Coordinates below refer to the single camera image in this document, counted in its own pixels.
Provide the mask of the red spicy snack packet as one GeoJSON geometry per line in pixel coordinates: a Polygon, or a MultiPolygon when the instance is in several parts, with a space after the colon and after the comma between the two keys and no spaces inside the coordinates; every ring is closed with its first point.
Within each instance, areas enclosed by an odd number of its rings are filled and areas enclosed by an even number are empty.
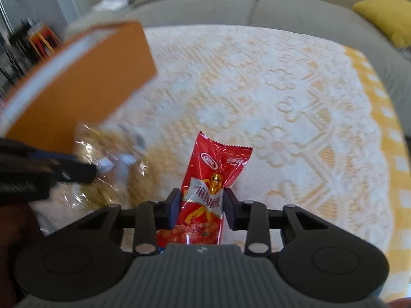
{"type": "Polygon", "coordinates": [[[214,245],[221,241],[224,189],[230,188],[251,158],[253,149],[224,145],[200,132],[194,142],[180,191],[175,227],[157,232],[157,244],[214,245]]]}

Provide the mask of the grey sofa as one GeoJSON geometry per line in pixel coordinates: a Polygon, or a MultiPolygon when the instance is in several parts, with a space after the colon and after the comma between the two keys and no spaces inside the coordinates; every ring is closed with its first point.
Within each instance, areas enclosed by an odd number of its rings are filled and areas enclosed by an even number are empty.
{"type": "Polygon", "coordinates": [[[153,0],[117,13],[89,12],[68,25],[64,37],[116,20],[145,27],[225,24],[275,28],[322,37],[358,49],[386,87],[403,128],[410,130],[410,60],[352,7],[363,0],[153,0]]]}

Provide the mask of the clear bag yellow twisted snacks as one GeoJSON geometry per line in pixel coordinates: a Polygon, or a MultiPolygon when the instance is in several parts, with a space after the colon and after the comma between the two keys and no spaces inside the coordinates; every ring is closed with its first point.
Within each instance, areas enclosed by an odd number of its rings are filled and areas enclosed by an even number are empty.
{"type": "Polygon", "coordinates": [[[133,209],[148,200],[157,179],[147,154],[145,135],[137,127],[81,124],[74,139],[74,154],[97,168],[89,184],[59,184],[48,202],[31,206],[44,235],[109,204],[133,209]]]}

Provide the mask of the white papers on sofa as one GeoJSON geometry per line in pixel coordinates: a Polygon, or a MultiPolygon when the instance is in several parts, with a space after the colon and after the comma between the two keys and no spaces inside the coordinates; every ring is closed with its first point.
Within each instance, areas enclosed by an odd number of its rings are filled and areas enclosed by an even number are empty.
{"type": "Polygon", "coordinates": [[[93,6],[92,10],[97,12],[109,11],[116,13],[128,5],[129,0],[102,0],[101,2],[93,6]]]}

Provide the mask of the yellow cushion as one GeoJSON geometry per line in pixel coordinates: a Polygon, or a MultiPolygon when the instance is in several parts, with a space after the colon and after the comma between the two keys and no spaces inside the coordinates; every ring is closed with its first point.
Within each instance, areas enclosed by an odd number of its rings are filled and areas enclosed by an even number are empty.
{"type": "Polygon", "coordinates": [[[352,10],[373,24],[398,49],[410,47],[410,0],[364,0],[352,10]]]}

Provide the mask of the orange cardboard box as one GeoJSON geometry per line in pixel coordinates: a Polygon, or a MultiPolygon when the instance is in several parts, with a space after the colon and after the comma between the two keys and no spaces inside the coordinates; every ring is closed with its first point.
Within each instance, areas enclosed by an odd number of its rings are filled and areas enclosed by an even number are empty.
{"type": "Polygon", "coordinates": [[[79,124],[105,121],[156,73],[139,22],[93,26],[61,45],[7,95],[1,137],[69,154],[79,124]]]}

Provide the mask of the red orange stool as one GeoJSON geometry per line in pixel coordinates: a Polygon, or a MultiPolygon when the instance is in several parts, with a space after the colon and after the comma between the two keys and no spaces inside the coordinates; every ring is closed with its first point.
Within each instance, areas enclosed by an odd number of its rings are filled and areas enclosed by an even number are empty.
{"type": "Polygon", "coordinates": [[[61,44],[57,35],[43,23],[30,28],[28,39],[40,59],[46,59],[52,55],[61,44]]]}

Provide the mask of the white lace tablecloth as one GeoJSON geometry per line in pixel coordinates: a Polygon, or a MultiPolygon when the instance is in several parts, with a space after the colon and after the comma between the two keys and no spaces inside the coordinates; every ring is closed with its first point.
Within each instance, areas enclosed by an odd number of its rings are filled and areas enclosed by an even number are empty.
{"type": "Polygon", "coordinates": [[[137,127],[157,183],[178,188],[199,132],[253,149],[240,200],[288,204],[382,250],[390,301],[410,282],[410,160],[384,85],[355,49],[248,26],[166,26],[145,35],[157,76],[107,121],[137,127]]]}

